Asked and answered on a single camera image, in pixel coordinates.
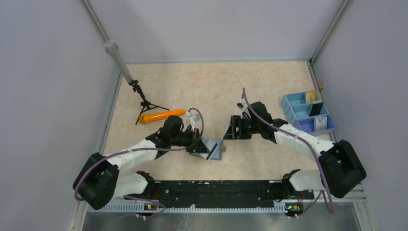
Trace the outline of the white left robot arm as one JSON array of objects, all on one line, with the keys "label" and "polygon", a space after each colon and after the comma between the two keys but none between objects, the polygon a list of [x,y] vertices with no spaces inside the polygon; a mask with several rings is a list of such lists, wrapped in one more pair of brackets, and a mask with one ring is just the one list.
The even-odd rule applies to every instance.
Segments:
[{"label": "white left robot arm", "polygon": [[188,126],[182,130],[183,126],[181,117],[171,115],[157,132],[127,149],[111,155],[92,154],[73,183],[75,199],[101,209],[113,198],[129,194],[138,194],[143,199],[152,197],[154,186],[147,173],[139,171],[130,176],[125,173],[168,152],[210,152],[199,129]]}]

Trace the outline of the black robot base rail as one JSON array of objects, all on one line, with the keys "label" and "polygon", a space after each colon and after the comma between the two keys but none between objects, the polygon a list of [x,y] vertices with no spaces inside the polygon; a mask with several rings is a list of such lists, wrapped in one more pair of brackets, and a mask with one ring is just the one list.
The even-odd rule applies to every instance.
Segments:
[{"label": "black robot base rail", "polygon": [[274,180],[163,180],[148,183],[141,194],[127,194],[157,200],[167,209],[187,208],[273,208],[284,200],[314,199],[309,190],[297,192]]}]

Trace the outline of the grey leather card holder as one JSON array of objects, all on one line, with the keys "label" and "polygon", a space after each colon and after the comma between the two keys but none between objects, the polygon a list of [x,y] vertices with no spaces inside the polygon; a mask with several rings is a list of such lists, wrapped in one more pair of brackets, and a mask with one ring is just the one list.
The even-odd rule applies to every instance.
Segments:
[{"label": "grey leather card holder", "polygon": [[222,153],[226,151],[222,139],[201,138],[201,140],[207,151],[204,153],[189,153],[189,155],[205,159],[206,161],[222,160]]}]

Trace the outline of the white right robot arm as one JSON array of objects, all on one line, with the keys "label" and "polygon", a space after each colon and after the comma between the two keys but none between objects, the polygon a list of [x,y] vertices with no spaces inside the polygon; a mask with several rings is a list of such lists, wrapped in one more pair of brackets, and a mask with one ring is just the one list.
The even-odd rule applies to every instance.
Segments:
[{"label": "white right robot arm", "polygon": [[273,119],[261,102],[237,104],[241,115],[233,115],[224,140],[249,140],[259,134],[265,140],[296,150],[314,160],[315,170],[295,169],[282,178],[282,192],[295,198],[305,190],[324,190],[336,198],[343,198],[367,176],[350,142],[322,140],[289,124]]}]

